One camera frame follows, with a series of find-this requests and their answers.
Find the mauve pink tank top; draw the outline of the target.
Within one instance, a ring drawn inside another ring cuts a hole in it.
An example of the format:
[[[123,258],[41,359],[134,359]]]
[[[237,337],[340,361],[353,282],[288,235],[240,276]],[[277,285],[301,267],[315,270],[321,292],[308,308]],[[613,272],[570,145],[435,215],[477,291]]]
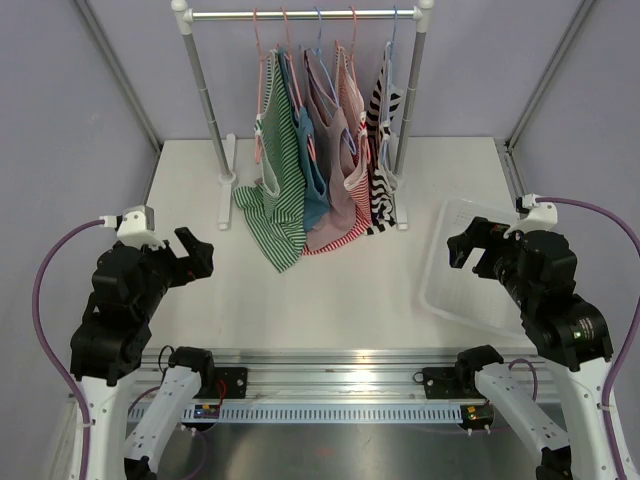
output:
[[[316,255],[349,242],[356,224],[356,204],[345,187],[355,164],[341,134],[348,129],[343,109],[333,103],[324,73],[310,48],[301,52],[305,107],[315,132],[317,163],[328,187],[329,212],[307,234],[306,253]]]

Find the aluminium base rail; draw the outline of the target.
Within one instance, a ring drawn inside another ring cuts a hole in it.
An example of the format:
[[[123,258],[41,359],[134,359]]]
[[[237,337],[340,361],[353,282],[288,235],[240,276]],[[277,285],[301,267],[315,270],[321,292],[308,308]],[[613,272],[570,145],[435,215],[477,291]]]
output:
[[[400,349],[213,348],[216,372],[247,369],[245,401],[262,404],[418,404],[425,367],[452,366],[461,347]]]

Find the white plastic laundry basket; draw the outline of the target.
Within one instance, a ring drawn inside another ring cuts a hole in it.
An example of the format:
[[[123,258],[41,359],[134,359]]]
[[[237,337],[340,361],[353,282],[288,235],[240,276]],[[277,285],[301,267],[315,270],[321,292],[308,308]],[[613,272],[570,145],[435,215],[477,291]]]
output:
[[[520,313],[495,280],[472,272],[482,252],[478,249],[462,269],[449,266],[447,240],[462,233],[476,217],[512,224],[514,212],[462,198],[447,199],[438,216],[429,246],[418,299],[422,307],[443,319],[507,338],[524,340]]]

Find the green striped tank top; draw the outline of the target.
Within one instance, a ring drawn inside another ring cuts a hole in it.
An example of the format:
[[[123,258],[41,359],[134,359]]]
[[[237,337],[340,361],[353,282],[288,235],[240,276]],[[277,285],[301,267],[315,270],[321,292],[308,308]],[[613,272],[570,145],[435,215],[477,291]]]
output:
[[[262,67],[260,109],[254,124],[260,178],[253,185],[238,187],[233,197],[262,254],[282,273],[297,263],[306,243],[306,183],[276,49],[265,55]]]

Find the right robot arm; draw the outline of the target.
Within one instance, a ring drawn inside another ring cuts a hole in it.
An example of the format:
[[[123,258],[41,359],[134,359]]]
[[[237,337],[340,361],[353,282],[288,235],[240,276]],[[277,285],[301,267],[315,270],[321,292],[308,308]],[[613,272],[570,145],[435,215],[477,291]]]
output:
[[[474,218],[448,239],[449,264],[460,269],[474,249],[474,273],[498,281],[521,312],[527,338],[544,360],[561,403],[559,427],[512,378],[503,357],[485,345],[459,353],[456,389],[479,393],[507,421],[530,453],[539,479],[636,479],[608,380],[613,347],[606,320],[575,293],[577,257],[552,231],[512,233]]]

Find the black white striped tank top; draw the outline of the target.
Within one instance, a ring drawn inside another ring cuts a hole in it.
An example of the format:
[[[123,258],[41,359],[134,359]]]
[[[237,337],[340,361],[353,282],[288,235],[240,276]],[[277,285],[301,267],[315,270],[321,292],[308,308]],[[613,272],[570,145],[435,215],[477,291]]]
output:
[[[369,164],[369,199],[371,225],[369,236],[383,233],[395,225],[393,195],[398,179],[391,167],[391,124],[404,91],[393,83],[393,47],[388,41],[383,51],[378,79],[370,96],[366,111],[366,127],[371,153]]]

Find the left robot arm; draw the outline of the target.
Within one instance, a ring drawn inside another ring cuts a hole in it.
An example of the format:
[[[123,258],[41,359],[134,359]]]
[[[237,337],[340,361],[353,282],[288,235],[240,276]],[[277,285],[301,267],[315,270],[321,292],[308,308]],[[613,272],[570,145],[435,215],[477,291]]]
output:
[[[187,254],[117,242],[101,255],[80,327],[71,338],[70,371],[80,389],[82,430],[89,434],[89,479],[154,479],[186,405],[208,396],[216,373],[210,351],[178,347],[160,389],[133,431],[127,429],[134,373],[151,338],[150,322],[171,288],[212,275],[214,248],[186,227],[175,234]]]

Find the teal blue tank top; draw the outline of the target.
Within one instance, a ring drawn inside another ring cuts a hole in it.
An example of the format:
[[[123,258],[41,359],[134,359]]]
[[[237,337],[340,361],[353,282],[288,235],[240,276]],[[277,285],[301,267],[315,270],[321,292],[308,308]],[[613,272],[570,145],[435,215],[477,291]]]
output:
[[[291,75],[288,71],[288,61],[285,57],[286,49],[278,49],[278,60],[280,69],[285,81],[285,87],[289,96],[291,107],[291,117],[298,140],[299,165],[305,180],[304,190],[304,215],[303,227],[305,232],[310,232],[318,225],[322,217],[329,212],[330,204],[328,199],[328,187],[322,174],[320,173],[317,155],[313,162],[307,150],[307,136],[310,135],[315,145],[315,132],[312,120],[302,101],[300,107],[300,117],[296,116],[293,99],[290,91]]]

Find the red striped tank top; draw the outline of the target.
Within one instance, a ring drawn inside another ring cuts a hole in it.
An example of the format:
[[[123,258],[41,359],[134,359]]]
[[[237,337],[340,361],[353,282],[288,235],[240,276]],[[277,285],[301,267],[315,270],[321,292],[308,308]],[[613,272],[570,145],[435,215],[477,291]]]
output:
[[[307,233],[303,254],[334,251],[372,225],[366,109],[346,49],[334,46],[328,73],[310,48],[302,51],[305,106],[314,127],[316,165],[325,180],[329,211]]]

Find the white metal clothes rack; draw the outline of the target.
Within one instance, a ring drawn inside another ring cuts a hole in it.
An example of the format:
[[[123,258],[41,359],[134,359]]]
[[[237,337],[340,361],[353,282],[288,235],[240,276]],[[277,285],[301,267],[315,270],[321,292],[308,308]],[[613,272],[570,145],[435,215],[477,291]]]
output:
[[[407,153],[409,134],[416,103],[416,93],[419,83],[419,75],[423,58],[426,36],[431,19],[434,3],[432,1],[418,1],[410,9],[365,9],[365,10],[293,10],[293,11],[216,11],[198,12],[193,10],[186,1],[173,1],[171,10],[182,36],[196,88],[199,94],[202,109],[205,115],[206,125],[214,147],[215,158],[218,161],[220,173],[218,183],[220,185],[220,204],[218,213],[218,228],[222,231],[231,228],[232,193],[237,185],[237,177],[234,171],[236,159],[237,139],[233,134],[223,137],[220,134],[218,122],[214,113],[210,94],[206,85],[205,74],[199,58],[196,46],[193,24],[198,21],[275,21],[275,20],[382,20],[400,19],[415,22],[416,33],[413,44],[410,72],[404,111],[401,117],[400,134],[391,137],[391,158],[393,172],[399,181],[396,193],[392,196],[394,211],[396,212],[396,228],[406,231],[409,228],[408,211],[406,204],[406,187],[403,175],[405,158]]]

